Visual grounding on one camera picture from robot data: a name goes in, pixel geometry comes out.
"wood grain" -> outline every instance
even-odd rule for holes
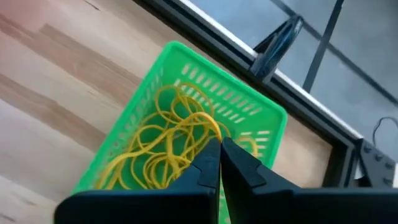
[[[218,64],[131,0],[0,0],[1,223],[51,222],[171,40]],[[330,150],[289,117],[274,170],[319,187]]]

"gray floor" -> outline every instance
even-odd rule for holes
[[[323,34],[336,0],[281,0]],[[254,47],[288,15],[270,0],[192,0],[233,34]],[[331,43],[398,97],[398,1],[346,0]],[[302,30],[279,68],[297,84],[307,75],[319,40]],[[326,52],[310,92],[368,140],[382,116],[398,118],[398,108],[369,86],[339,58]],[[378,147],[398,161],[398,129],[383,122]]]

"wooden table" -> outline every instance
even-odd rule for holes
[[[131,0],[0,0],[0,223],[51,223],[163,46]],[[331,146],[293,117],[273,170],[319,187]]]

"black wire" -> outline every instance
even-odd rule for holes
[[[377,121],[376,126],[374,127],[373,133],[372,133],[372,140],[373,140],[373,145],[374,145],[374,147],[377,147],[377,146],[376,146],[376,132],[377,132],[377,129],[380,127],[381,122],[382,122],[384,119],[390,119],[392,122],[394,122],[394,124],[395,124],[395,125],[397,126],[397,128],[398,128],[398,120],[397,120],[396,118],[393,118],[393,117],[390,117],[390,116],[385,116],[385,117],[380,118],[379,121]]]

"basket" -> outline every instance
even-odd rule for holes
[[[285,110],[183,44],[170,42],[104,140],[88,170],[75,187],[74,193],[93,189],[107,163],[124,152],[140,120],[155,112],[154,96],[159,88],[164,85],[179,86],[187,82],[199,87],[211,99],[215,109],[214,119],[229,128],[233,139],[251,136],[256,140],[259,148],[258,159],[271,168],[287,122]],[[208,103],[196,90],[183,85],[180,87],[206,109]],[[174,97],[168,94],[160,96],[159,105],[163,110],[170,109],[170,102]],[[156,133],[146,134],[148,138],[153,139]],[[249,144],[242,144],[241,147],[250,150]],[[137,159],[134,167],[137,173],[142,171],[144,161],[145,159],[143,161]],[[123,170],[122,175],[132,189],[141,189],[130,173],[126,171],[124,175]],[[226,219],[229,217],[222,187],[219,217],[220,223],[227,222]]]

